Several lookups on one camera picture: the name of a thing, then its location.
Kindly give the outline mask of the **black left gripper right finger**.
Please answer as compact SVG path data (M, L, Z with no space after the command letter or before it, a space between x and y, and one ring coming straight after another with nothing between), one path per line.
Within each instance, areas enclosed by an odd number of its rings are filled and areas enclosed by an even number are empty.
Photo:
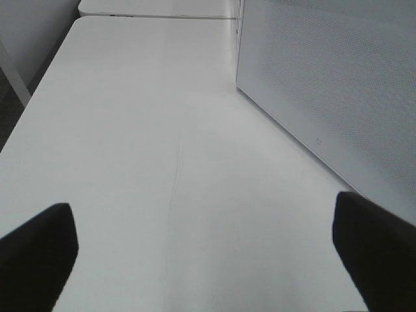
M359 194L340 192L332 241L369 311L415 310L415 226Z

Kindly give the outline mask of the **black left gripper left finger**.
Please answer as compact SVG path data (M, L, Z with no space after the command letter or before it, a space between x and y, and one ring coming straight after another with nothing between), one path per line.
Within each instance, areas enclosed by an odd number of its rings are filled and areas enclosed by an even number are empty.
M79 243L72 209L57 203L1 238L1 311L52 311Z

